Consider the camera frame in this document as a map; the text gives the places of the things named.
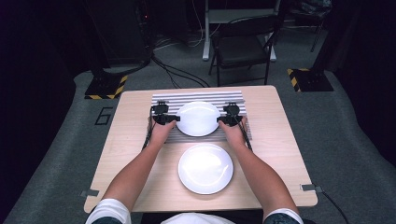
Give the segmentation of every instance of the plate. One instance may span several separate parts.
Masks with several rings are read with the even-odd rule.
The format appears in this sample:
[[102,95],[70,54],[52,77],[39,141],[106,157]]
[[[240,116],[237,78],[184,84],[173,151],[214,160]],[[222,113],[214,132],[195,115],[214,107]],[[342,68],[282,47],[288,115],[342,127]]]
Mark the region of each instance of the plate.
[[233,161],[221,147],[213,144],[195,145],[181,156],[178,176],[192,192],[216,193],[224,189],[233,177]]
[[189,136],[205,136],[213,133],[218,127],[219,110],[207,102],[191,102],[183,105],[178,111],[180,121],[177,127]]

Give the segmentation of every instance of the table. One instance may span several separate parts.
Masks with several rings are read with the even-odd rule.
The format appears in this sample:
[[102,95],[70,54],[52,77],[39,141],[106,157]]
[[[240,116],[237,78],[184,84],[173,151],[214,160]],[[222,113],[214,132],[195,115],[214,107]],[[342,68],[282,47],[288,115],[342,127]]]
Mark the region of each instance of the table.
[[[232,20],[243,17],[253,17],[262,15],[276,14],[279,9],[280,0],[276,0],[274,8],[264,9],[210,9],[209,2],[205,0],[205,44],[202,59],[209,60],[210,52],[210,36],[209,36],[209,23],[227,23]],[[271,50],[271,62],[276,61],[276,54],[274,48]]]
[[[294,139],[276,88],[272,86],[222,87],[156,91],[126,91],[112,121],[99,160],[92,190],[84,210],[89,213],[101,200],[114,176],[141,150],[146,137],[147,118],[153,94],[241,91],[244,97],[253,151],[270,164],[286,183],[297,206],[313,206],[318,198],[300,185],[311,184],[300,150]],[[218,193],[200,195],[186,189],[178,178],[178,161],[196,143],[167,143],[160,151],[146,186],[134,206],[135,212],[204,211],[260,208],[242,169],[227,142],[211,142],[224,148],[233,160],[233,178]]]

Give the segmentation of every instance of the white sleeve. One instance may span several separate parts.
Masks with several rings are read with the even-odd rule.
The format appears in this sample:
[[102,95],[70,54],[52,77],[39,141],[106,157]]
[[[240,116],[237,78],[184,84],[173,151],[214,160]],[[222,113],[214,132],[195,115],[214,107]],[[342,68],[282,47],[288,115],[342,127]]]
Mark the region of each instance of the white sleeve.
[[298,221],[300,224],[304,224],[303,220],[301,219],[301,217],[295,213],[293,210],[289,209],[289,208],[279,208],[276,209],[275,211],[271,212],[270,214],[268,214],[268,216],[266,218],[268,218],[269,216],[271,216],[272,214],[276,214],[276,213],[283,213],[286,214],[292,218],[294,218],[296,221]]
[[86,224],[91,224],[101,217],[114,217],[123,224],[131,224],[131,213],[123,203],[115,199],[103,199],[88,217]]

